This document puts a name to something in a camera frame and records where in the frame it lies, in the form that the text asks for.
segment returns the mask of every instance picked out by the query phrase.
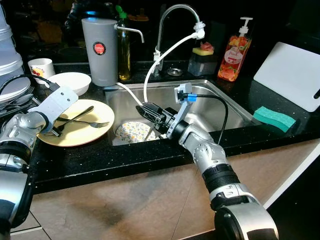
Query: white tube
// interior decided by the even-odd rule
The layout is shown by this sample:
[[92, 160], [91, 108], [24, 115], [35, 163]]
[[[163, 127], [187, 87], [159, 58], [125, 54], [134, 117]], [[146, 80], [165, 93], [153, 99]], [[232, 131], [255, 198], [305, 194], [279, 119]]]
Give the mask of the white tube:
[[183, 42], [189, 40], [189, 39], [194, 39], [197, 37], [197, 33], [194, 32], [192, 33], [191, 35], [189, 36], [186, 36], [185, 38], [181, 39], [180, 41], [178, 41], [176, 44], [174, 44], [172, 47], [170, 47], [164, 54], [162, 54], [154, 63], [153, 65], [151, 66], [151, 68], [149, 69], [146, 77], [145, 77], [145, 80], [144, 80], [144, 85], [143, 85], [143, 98], [144, 98], [144, 101], [145, 102], [148, 102], [148, 98], [147, 98], [147, 84], [148, 84], [148, 80], [149, 80], [149, 77], [153, 71], [153, 69], [156, 67], [156, 65], [158, 63], [160, 63], [160, 61], [162, 59], [165, 58], [165, 56], [167, 56], [173, 49], [175, 49], [176, 47], [178, 47], [180, 44], [182, 44]]
[[134, 95], [134, 93], [124, 84], [120, 83], [120, 82], [117, 82], [116, 83], [117, 85], [119, 85], [120, 87], [124, 88], [125, 90], [127, 90], [131, 96], [134, 98], [134, 100], [140, 105], [142, 106], [142, 103], [139, 101], [139, 99]]

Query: white mug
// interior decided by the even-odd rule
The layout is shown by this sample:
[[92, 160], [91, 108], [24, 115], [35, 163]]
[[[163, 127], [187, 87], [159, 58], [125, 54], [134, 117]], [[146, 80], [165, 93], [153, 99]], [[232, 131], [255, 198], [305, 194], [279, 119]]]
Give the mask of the white mug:
[[[49, 58], [37, 58], [28, 61], [28, 66], [32, 75], [40, 76], [45, 79], [55, 75], [54, 65]], [[35, 79], [38, 84], [45, 84], [45, 81]]]

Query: yellow plate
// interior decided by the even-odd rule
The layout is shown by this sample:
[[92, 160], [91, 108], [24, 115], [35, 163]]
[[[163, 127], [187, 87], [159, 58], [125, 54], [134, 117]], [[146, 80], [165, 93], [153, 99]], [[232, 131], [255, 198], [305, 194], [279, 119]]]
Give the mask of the yellow plate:
[[[112, 126], [115, 120], [114, 111], [106, 104], [100, 101], [79, 99], [71, 107], [69, 107], [62, 115], [62, 118], [71, 119], [77, 114], [81, 113], [90, 106], [94, 106], [93, 110], [77, 120], [86, 122], [109, 122], [107, 126], [94, 128], [87, 123], [71, 122], [65, 125], [62, 131], [62, 136], [57, 137], [54, 135], [46, 136], [41, 133], [37, 137], [50, 145], [60, 147], [73, 147], [89, 143], [105, 134]], [[60, 126], [63, 121], [55, 121], [54, 126]]]

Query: kitchen sink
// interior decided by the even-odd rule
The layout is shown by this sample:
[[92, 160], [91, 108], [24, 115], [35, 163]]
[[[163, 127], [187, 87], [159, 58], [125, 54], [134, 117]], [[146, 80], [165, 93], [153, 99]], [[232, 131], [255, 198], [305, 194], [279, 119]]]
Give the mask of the kitchen sink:
[[[174, 88], [187, 81], [171, 81], [148, 83], [147, 96], [148, 101], [155, 103], [159, 107], [165, 109], [168, 107], [178, 111], [181, 107], [176, 104]], [[190, 80], [192, 83], [192, 92], [194, 94], [216, 95], [223, 98], [228, 105], [228, 120], [225, 129], [242, 128], [260, 124], [253, 116], [213, 85], [208, 80]], [[143, 83], [127, 84], [136, 97], [142, 102]], [[119, 126], [126, 122], [141, 122], [152, 126], [152, 123], [143, 118], [136, 110], [136, 101], [133, 97], [120, 86], [106, 89], [106, 103], [114, 112], [114, 123], [108, 132], [109, 141], [112, 145], [123, 145], [124, 142], [116, 138], [116, 130]], [[188, 111], [185, 121], [189, 124], [195, 124], [208, 132], [219, 131], [223, 125], [225, 117], [224, 105], [214, 98], [197, 98]]]

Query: patterned plate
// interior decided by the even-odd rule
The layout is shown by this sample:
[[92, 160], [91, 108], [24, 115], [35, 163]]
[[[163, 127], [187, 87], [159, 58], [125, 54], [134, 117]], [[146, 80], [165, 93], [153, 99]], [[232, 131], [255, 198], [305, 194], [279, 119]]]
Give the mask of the patterned plate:
[[[129, 121], [119, 126], [115, 135], [121, 141], [134, 144], [143, 142], [150, 130], [150, 127], [139, 121]], [[155, 132], [152, 131], [147, 141], [156, 140]]]

